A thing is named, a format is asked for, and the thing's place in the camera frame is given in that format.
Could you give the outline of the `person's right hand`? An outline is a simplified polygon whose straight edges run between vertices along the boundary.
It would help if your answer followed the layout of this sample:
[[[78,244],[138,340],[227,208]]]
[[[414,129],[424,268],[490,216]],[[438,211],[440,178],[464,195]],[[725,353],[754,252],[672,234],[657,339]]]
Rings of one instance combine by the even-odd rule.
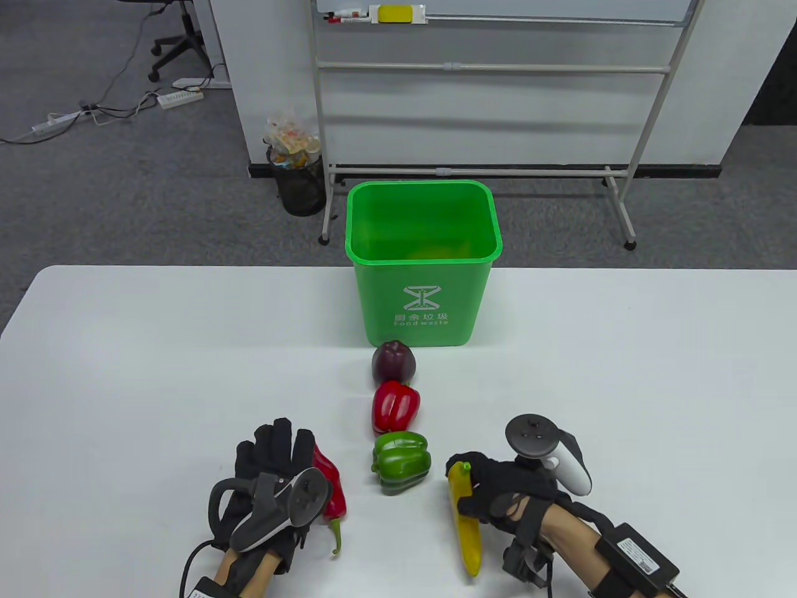
[[[530,460],[497,461],[478,451],[450,456],[446,472],[458,462],[470,465],[472,493],[459,498],[459,515],[535,541],[546,512],[560,498],[554,478]]]

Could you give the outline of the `person's left hand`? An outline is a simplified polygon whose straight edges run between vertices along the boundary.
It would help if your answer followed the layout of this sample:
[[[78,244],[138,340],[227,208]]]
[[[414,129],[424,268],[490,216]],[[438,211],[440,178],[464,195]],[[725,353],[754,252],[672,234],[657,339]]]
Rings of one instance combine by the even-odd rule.
[[[217,482],[208,506],[209,526],[219,549],[241,556],[279,558],[277,574],[290,570],[333,489],[314,466],[315,436],[291,429],[286,418],[257,428],[237,447],[235,475]]]

